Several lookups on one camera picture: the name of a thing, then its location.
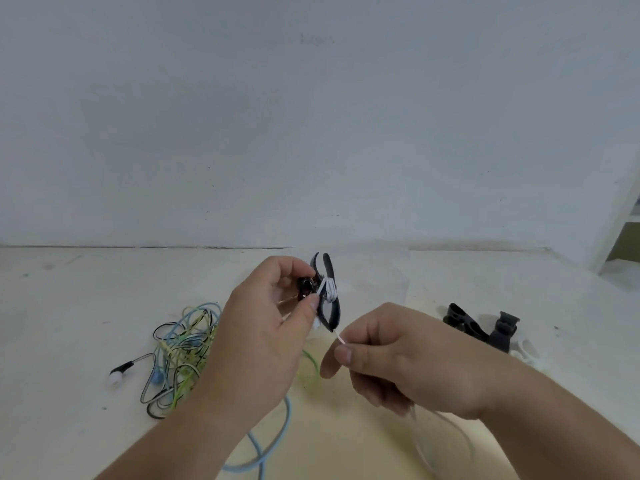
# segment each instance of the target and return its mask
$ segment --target forearm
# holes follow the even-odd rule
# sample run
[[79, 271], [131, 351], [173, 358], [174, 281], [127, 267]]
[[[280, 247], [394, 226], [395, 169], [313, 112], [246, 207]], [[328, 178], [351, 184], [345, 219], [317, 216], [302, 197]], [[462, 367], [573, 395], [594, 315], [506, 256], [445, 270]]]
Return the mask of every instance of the forearm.
[[507, 386], [482, 420], [520, 478], [637, 478], [640, 447], [571, 393], [525, 366]]
[[96, 480], [215, 478], [240, 439], [242, 433], [215, 410], [186, 402]]

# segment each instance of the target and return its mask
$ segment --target light blue cord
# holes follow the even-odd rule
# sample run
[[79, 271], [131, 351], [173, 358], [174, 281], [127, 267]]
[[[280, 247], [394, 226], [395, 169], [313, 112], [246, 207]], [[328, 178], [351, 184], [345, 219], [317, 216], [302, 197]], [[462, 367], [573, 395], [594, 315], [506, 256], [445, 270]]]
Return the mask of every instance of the light blue cord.
[[[216, 318], [215, 323], [212, 323], [211, 327], [209, 327], [208, 329], [209, 331], [211, 331], [213, 327], [215, 327], [215, 325], [217, 325], [220, 320], [220, 314], [222, 313], [222, 308], [220, 308], [220, 305], [217, 303], [208, 302], [208, 303], [203, 303], [202, 305], [196, 306], [189, 313], [183, 315], [182, 318], [178, 320], [178, 322], [176, 322], [175, 325], [173, 325], [172, 329], [164, 336], [164, 339], [169, 343], [171, 340], [173, 340], [174, 342], [177, 341], [178, 334], [176, 334], [175, 331], [181, 325], [181, 323], [184, 322], [185, 320], [187, 320], [187, 323], [189, 323], [191, 315], [196, 313], [196, 311], [204, 310], [205, 307], [208, 305], [214, 305], [219, 310], [219, 313], [217, 314], [213, 312], [211, 309], [209, 309], [211, 314]], [[223, 465], [222, 469], [224, 471], [230, 472], [230, 473], [245, 473], [258, 467], [259, 468], [258, 480], [264, 480], [264, 464], [267, 461], [267, 459], [271, 456], [271, 454], [274, 452], [274, 450], [278, 447], [278, 445], [280, 444], [280, 441], [282, 440], [282, 437], [284, 436], [284, 434], [287, 432], [287, 429], [289, 428], [289, 421], [291, 420], [291, 401], [289, 400], [289, 396], [284, 396], [284, 404], [287, 407], [287, 417], [284, 419], [284, 424], [282, 425], [280, 432], [277, 434], [277, 436], [271, 442], [271, 444], [267, 446], [267, 449], [263, 452], [260, 446], [260, 443], [258, 442], [258, 439], [255, 437], [255, 435], [251, 431], [249, 431], [248, 437], [251, 443], [253, 444], [253, 447], [255, 448], [256, 457], [253, 460], [247, 463], [244, 463], [242, 465]]]

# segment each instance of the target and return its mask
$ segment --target table surface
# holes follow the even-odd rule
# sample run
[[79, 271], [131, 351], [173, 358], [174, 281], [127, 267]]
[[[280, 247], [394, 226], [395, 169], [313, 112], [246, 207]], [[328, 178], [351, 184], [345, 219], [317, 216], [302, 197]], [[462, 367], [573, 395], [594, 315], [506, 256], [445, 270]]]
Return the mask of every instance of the table surface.
[[[151, 331], [175, 319], [183, 307], [205, 301], [223, 305], [233, 287], [274, 253], [0, 249], [3, 478], [98, 474], [154, 424], [138, 402], [150, 364], [127, 371], [116, 390], [107, 386], [108, 371], [150, 351]], [[517, 315], [519, 336], [532, 340], [549, 375], [640, 440], [640, 321], [633, 297], [551, 253], [407, 251], [387, 261], [402, 270], [408, 284], [402, 283], [402, 273], [354, 278], [345, 291], [345, 322], [377, 305], [376, 298], [397, 300], [404, 290], [407, 306], [437, 317], [452, 301], [481, 323], [495, 321], [500, 311]], [[344, 262], [346, 274], [363, 275], [367, 256]], [[339, 292], [340, 266], [336, 263]], [[318, 331], [307, 348], [320, 359], [331, 341]], [[332, 381], [299, 378], [290, 397], [291, 426], [268, 461], [268, 479], [429, 477], [410, 423], [368, 405], [351, 390], [344, 372]], [[258, 425], [263, 445], [283, 418], [279, 406]], [[474, 444], [475, 477], [516, 478], [480, 423], [455, 422]], [[449, 434], [437, 438], [444, 447]], [[233, 460], [251, 457], [245, 443]], [[256, 471], [220, 475], [256, 477]]]

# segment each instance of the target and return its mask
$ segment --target person's right hand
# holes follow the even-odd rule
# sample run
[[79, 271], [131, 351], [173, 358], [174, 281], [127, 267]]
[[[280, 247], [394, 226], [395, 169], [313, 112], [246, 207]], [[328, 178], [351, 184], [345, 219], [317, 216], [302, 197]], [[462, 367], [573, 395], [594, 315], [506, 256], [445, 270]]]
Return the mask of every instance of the person's right hand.
[[324, 355], [329, 379], [343, 365], [357, 393], [405, 415], [413, 403], [479, 419], [499, 407], [525, 366], [426, 314], [386, 303], [341, 332]]

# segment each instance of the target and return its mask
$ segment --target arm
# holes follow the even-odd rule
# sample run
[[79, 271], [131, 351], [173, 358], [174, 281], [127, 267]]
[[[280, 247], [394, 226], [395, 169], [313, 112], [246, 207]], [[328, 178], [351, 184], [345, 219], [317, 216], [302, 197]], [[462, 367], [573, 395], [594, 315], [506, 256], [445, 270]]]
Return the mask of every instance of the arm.
[[354, 389], [375, 406], [404, 415], [415, 403], [482, 420], [523, 480], [631, 480], [640, 472], [640, 447], [596, 411], [439, 320], [387, 304], [341, 336], [348, 345], [332, 345], [323, 377], [343, 365]]
[[231, 293], [196, 387], [97, 480], [215, 478], [291, 387], [319, 302], [293, 298], [295, 282], [315, 273], [292, 257], [261, 263]]

